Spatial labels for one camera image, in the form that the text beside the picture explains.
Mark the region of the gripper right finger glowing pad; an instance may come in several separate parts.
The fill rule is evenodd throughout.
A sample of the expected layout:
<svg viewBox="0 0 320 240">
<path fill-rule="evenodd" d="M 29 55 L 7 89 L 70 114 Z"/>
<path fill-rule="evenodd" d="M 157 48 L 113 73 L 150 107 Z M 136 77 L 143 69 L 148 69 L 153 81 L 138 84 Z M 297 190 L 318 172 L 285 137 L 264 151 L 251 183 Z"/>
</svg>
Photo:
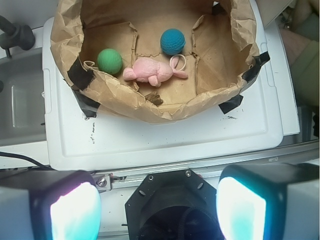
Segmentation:
<svg viewBox="0 0 320 240">
<path fill-rule="evenodd" d="M 216 212 L 227 240 L 318 240 L 320 167 L 228 165 L 219 178 Z"/>
</svg>

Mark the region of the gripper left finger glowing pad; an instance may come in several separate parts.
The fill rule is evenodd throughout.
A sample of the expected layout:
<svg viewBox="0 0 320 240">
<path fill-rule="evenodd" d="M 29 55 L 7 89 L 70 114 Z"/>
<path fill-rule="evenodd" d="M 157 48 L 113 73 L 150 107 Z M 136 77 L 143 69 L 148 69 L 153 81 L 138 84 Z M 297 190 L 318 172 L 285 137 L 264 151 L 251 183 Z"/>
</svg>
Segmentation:
<svg viewBox="0 0 320 240">
<path fill-rule="evenodd" d="M 0 173 L 2 240 L 95 240 L 102 203 L 83 170 Z"/>
</svg>

